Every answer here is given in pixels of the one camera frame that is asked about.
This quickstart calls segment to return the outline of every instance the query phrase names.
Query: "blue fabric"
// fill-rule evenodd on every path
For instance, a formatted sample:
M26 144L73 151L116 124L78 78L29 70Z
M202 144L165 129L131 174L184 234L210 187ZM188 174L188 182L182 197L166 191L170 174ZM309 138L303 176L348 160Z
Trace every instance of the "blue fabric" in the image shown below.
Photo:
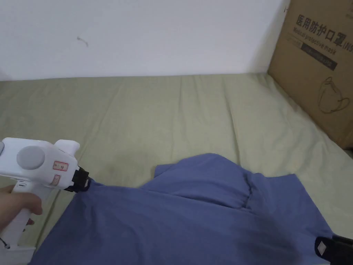
M93 182L30 264L322 264L315 238L332 235L295 175L204 154L158 166L138 189Z

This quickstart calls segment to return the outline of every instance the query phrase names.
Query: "cardboard box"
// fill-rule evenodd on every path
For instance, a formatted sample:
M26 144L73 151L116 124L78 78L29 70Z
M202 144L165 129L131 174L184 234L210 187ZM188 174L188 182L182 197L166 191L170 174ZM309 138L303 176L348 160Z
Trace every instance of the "cardboard box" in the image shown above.
M268 73L333 141L353 147L353 0L292 0Z

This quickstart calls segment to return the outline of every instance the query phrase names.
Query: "white wall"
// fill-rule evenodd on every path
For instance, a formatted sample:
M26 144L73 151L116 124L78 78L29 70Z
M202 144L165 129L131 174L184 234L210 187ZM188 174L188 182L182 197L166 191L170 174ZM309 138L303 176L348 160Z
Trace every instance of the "white wall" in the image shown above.
M2 0L0 80L266 72L288 2Z

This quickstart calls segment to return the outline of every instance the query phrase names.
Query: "mattress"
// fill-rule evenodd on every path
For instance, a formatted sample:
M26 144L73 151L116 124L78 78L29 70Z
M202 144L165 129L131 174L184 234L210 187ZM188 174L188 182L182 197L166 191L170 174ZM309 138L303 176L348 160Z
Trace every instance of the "mattress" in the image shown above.
M217 153L297 174L332 230L353 238L353 160L266 74L0 82L0 100L2 138L75 140L98 182L138 187L158 164ZM73 195L53 191L21 244L40 245Z

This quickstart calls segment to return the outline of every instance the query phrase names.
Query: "device handle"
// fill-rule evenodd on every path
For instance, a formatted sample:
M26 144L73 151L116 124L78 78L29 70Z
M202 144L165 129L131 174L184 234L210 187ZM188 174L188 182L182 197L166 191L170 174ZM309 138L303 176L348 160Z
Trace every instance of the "device handle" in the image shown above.
M42 206L47 200L52 188L46 187L41 184L17 181L12 192L30 192L42 200ZM20 213L12 220L12 222L2 231L0 237L7 244L7 248L17 248L19 239L21 238L22 232L27 225L31 212L28 209L22 209Z

